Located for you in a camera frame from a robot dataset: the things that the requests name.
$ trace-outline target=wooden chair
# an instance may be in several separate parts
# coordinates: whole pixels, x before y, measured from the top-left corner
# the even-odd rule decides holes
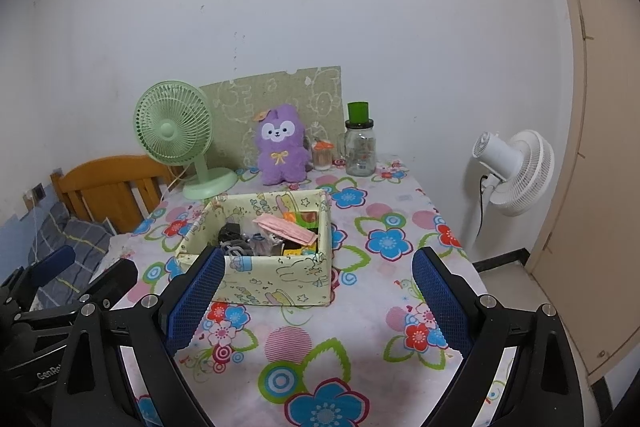
[[[135,185],[148,212],[160,203],[158,180],[169,185],[175,176],[169,167],[149,156],[109,156],[84,163],[65,175],[54,172],[51,182],[71,214],[90,221],[108,217],[118,232],[133,232],[143,216],[131,186]]]

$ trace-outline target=yellow bow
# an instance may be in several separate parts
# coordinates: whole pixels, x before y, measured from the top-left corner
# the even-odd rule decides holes
[[[276,160],[276,165],[278,163],[284,163],[284,158],[286,158],[287,156],[289,156],[289,151],[282,151],[282,152],[272,152],[271,153],[271,157]]]

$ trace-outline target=door frame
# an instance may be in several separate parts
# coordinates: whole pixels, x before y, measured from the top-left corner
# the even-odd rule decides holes
[[[556,190],[551,199],[549,210],[540,233],[533,246],[529,260],[525,265],[527,272],[532,273],[536,264],[540,261],[543,250],[556,225],[558,216],[569,190],[571,178],[574,175],[575,163],[579,154],[580,138],[582,137],[582,124],[584,122],[584,110],[587,91],[587,55],[586,38],[584,32],[584,19],[580,0],[566,0],[569,7],[569,21],[571,25],[572,41],[574,48],[574,95],[571,105],[571,118],[569,121],[569,133],[564,150],[564,158],[558,175]]]

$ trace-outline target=glass jar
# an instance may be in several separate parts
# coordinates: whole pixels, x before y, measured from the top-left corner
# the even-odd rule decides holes
[[[346,161],[350,176],[371,176],[376,171],[376,135],[373,120],[351,124],[345,122],[347,131],[340,135],[338,152]]]

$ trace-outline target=white standing fan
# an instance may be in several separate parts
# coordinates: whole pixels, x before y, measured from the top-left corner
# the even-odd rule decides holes
[[[507,142],[484,132],[472,156],[492,174],[482,182],[481,216],[489,203],[506,216],[519,216],[545,193],[554,172],[554,151],[549,142],[532,130],[521,131]],[[476,240],[473,220],[462,246],[470,250]]]

